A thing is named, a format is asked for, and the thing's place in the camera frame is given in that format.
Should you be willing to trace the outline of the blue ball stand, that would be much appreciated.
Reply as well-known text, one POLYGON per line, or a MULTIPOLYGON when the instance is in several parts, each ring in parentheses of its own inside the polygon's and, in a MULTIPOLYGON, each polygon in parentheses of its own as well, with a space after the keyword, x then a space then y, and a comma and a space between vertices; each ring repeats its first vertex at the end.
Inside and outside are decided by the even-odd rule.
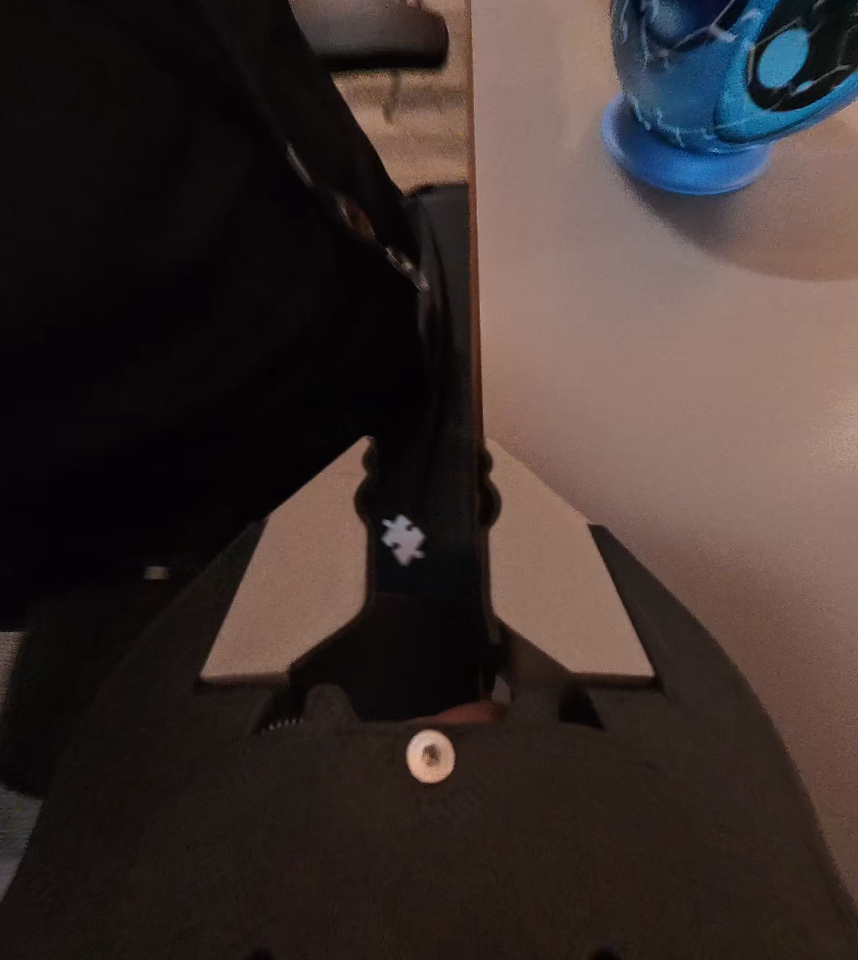
POLYGON ((771 144, 733 153, 673 146, 643 126, 623 93, 606 105, 601 136, 611 159, 631 178, 687 197, 723 196, 751 186, 768 170, 774 153, 771 144))

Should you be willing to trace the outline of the person's black clothing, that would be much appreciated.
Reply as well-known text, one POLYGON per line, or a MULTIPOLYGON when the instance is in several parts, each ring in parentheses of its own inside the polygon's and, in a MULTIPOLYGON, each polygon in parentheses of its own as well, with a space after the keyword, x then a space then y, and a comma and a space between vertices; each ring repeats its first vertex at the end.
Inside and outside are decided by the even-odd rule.
POLYGON ((290 2, 0 2, 0 623, 404 430, 426 287, 290 2))

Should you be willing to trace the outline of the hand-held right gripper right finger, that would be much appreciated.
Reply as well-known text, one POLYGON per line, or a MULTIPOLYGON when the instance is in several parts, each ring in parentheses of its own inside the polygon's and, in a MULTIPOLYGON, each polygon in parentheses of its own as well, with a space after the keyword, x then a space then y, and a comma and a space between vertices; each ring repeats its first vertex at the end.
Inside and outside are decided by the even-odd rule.
POLYGON ((590 522, 523 462, 489 439, 495 499, 487 531, 495 618, 535 652, 535 669, 589 682, 647 685, 656 672, 590 522))

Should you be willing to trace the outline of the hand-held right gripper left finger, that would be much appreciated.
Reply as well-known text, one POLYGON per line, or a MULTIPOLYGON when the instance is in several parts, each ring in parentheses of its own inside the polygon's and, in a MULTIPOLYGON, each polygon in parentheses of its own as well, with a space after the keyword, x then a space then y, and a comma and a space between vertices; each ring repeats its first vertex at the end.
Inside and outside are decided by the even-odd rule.
POLYGON ((370 540, 357 495, 372 442, 361 438, 265 521, 199 678, 285 680, 364 609, 370 540))

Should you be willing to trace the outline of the blue puzzle ball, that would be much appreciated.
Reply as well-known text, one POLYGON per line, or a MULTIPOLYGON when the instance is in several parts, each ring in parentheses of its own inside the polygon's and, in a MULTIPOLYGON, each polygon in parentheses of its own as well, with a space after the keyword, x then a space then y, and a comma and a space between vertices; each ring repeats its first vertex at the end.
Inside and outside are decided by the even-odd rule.
POLYGON ((858 100, 858 1, 613 1, 615 71, 645 133, 733 154, 858 100))

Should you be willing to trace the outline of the single white puzzle piece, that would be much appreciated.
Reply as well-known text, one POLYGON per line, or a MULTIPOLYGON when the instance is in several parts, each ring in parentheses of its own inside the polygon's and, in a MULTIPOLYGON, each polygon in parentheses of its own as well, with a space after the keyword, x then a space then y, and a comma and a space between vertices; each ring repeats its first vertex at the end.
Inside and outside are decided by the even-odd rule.
POLYGON ((408 568, 425 558, 426 534, 408 516, 399 513, 394 518, 382 519, 382 528, 380 542, 400 567, 408 568))

